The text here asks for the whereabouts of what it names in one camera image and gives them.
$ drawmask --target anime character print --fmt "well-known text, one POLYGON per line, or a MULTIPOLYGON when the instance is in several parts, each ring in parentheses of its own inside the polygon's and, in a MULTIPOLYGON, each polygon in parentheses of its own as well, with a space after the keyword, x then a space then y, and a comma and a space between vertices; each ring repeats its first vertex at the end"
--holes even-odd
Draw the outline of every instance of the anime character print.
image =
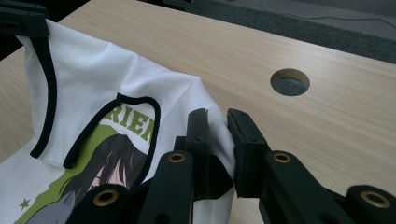
POLYGON ((155 112, 151 109, 145 115, 140 110, 145 110, 146 105, 134 107, 138 109, 120 105, 108 113, 85 141, 77 166, 65 170, 15 223, 64 224, 88 191, 103 184, 118 184, 127 189, 138 184, 135 182, 147 160, 151 141, 148 136, 153 131, 150 123, 155 112))

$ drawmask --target grommet hole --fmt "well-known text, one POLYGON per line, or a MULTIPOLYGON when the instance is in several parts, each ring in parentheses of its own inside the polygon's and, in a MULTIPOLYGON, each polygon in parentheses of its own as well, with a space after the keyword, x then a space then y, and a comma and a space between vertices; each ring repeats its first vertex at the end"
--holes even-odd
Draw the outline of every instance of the grommet hole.
POLYGON ((186 156, 184 156, 183 154, 172 154, 169 156, 168 158, 169 161, 171 162, 181 162, 186 160, 186 156))
POLYGON ((108 206, 119 198, 119 193, 115 189, 105 189, 93 198, 93 204, 99 207, 108 206))
POLYGON ((310 81, 308 76, 292 68, 285 68, 271 76, 271 86, 279 94, 298 96, 308 91, 310 81))
POLYGON ((278 161, 278 162, 290 162, 291 161, 291 157, 287 154, 284 153, 276 153, 274 155, 274 160, 278 161))
POLYGON ((366 190, 361 192, 361 197, 363 198, 364 201, 369 203, 370 205, 373 205, 378 208, 388 208, 390 207, 390 202, 387 198, 382 196, 379 193, 376 193, 371 190, 366 190))

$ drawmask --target t-shirt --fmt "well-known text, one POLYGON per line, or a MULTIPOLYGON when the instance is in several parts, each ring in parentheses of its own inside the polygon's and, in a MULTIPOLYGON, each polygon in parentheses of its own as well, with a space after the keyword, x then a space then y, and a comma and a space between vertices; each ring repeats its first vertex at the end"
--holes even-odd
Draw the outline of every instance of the t-shirt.
MULTIPOLYGON (((19 36, 34 135, 0 164, 0 223, 62 224, 89 190, 144 183, 176 137, 186 135, 188 115, 198 108, 207 109, 211 152, 233 177, 233 139, 199 77, 47 24, 56 83, 46 79, 31 40, 19 36), (46 120, 52 94, 54 119, 46 120)), ((227 223, 232 200, 231 189, 217 200, 195 202, 193 223, 227 223)))

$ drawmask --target metal ring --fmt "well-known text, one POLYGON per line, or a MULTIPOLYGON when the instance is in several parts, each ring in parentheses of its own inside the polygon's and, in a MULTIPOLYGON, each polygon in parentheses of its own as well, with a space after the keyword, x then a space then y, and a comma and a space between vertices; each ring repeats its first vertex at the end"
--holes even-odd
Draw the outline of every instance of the metal ring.
POLYGON ((285 153, 276 153, 274 155, 274 160, 279 161, 279 162, 290 162, 291 157, 285 153))
POLYGON ((168 160, 171 162, 181 162, 186 160, 186 156, 180 153, 172 154, 168 157, 168 160))
POLYGON ((115 189, 105 189, 95 195, 95 197, 93 198, 93 204, 95 204, 98 207, 104 207, 114 203, 118 198, 119 198, 118 191, 116 191, 115 189), (110 194, 111 196, 103 199, 102 197, 105 194, 110 194))
POLYGON ((387 198, 372 190, 362 191, 361 197, 363 198, 364 201, 375 207, 379 207, 379 208, 390 207, 390 202, 387 198))

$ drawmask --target table surface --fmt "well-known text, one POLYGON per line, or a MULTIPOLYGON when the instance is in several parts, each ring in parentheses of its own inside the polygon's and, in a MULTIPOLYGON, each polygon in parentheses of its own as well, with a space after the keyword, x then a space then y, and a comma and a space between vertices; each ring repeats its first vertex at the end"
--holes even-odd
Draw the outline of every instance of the table surface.
MULTIPOLYGON (((201 77, 224 115, 249 113, 272 149, 297 156, 324 187, 396 195, 395 64, 128 0, 91 0, 60 23, 201 77), (273 90, 285 68, 308 76, 306 93, 273 90)), ((0 62, 0 161, 32 136, 23 54, 0 62)), ((235 199, 230 223, 261 222, 257 200, 235 199)))

